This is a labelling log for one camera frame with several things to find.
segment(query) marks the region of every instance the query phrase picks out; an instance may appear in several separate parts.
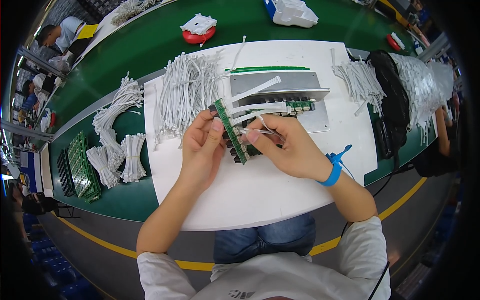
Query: metal plate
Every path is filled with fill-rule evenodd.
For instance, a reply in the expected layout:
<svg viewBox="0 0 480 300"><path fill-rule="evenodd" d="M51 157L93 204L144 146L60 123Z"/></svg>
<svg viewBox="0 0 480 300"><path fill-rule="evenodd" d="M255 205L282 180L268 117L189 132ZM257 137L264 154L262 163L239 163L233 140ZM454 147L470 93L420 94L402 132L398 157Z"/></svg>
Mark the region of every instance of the metal plate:
<svg viewBox="0 0 480 300"><path fill-rule="evenodd" d="M258 72L239 73L230 76L230 88L232 96L248 91L275 76L280 76L282 82L260 91L252 96L246 97L234 103L234 107L249 104L249 100L259 96L268 97L303 97L316 99L315 110L306 111L297 116L308 133L324 132L330 130L328 114L323 98L330 92L329 88L322 88L318 82L317 74L310 71L288 71L288 72Z"/></svg>

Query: black mesh bag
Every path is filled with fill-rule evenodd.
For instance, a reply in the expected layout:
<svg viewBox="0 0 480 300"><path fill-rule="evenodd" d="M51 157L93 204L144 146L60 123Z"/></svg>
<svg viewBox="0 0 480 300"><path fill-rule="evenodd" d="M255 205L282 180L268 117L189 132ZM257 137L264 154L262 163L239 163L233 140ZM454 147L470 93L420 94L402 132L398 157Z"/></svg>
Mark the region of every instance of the black mesh bag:
<svg viewBox="0 0 480 300"><path fill-rule="evenodd" d="M398 77L398 69L392 57L383 50L370 52L370 60L375 75L386 97L382 100L383 117L376 124L383 149L383 157L394 157L394 171L399 167L398 151L407 141L407 127L410 123L408 113L409 99Z"/></svg>

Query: yellow paper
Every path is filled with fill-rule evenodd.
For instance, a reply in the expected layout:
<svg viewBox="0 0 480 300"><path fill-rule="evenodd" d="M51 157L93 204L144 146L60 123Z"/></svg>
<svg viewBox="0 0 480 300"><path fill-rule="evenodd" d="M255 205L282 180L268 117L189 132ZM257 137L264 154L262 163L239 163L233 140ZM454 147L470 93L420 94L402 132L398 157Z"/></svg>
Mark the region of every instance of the yellow paper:
<svg viewBox="0 0 480 300"><path fill-rule="evenodd" d="M93 37L93 34L95 33L97 27L98 27L98 24L85 25L85 26L82 28L82 31L80 32L80 34L78 35L78 38L89 38L89 37Z"/></svg>

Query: gray floor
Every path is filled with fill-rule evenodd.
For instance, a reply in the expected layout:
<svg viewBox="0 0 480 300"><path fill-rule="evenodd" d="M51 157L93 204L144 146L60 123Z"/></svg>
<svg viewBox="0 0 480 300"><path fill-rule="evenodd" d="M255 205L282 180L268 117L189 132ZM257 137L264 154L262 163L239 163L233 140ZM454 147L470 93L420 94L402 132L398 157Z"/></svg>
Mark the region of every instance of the gray floor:
<svg viewBox="0 0 480 300"><path fill-rule="evenodd" d="M375 193L385 180L380 180L367 189ZM400 199L419 180L415 170L395 175L387 187L375 197L379 213ZM413 264L418 262L422 245L426 244L422 244L422 241L444 205L451 182L451 175L428 179L403 206L383 221L387 252L392 263L392 286L398 285ZM109 243L135 250L141 223L99 216L77 209L75 215L81 218L68 221L82 230ZM317 209L312 215L317 226L315 244L340 235L345 221L334 204ZM143 299L135 259L113 252L81 236L52 214L46 214L39 219L58 249L96 286L118 300ZM168 253L178 260L212 262L213 242L213 232L181 232ZM335 269L336 249L314 256L313 262ZM185 270L185 273L197 290L209 283L209 272Z"/></svg>

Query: blue wrist strap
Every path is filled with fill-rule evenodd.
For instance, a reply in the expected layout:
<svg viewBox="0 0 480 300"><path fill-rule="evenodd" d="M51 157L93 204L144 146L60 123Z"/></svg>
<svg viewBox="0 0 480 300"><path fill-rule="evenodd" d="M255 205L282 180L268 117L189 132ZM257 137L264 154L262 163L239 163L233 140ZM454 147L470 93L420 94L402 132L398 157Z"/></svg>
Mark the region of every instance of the blue wrist strap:
<svg viewBox="0 0 480 300"><path fill-rule="evenodd" d="M340 173L341 173L341 170L342 170L342 167L340 166L340 164L343 164L343 161L342 161L342 155L345 154L345 152L347 152L348 150L350 150L350 148L352 147L352 145L348 145L345 147L345 149L340 152L339 154L335 154L335 153L330 153L330 154L326 154L325 156L328 158L328 160L330 160L330 162L332 163L333 165L333 169L332 169L332 173L330 173L330 176L328 177L328 179L324 182L321 182L321 181L318 181L316 180L316 182L318 182L319 184L323 185L323 186L332 186L334 185L338 178L340 177Z"/></svg>

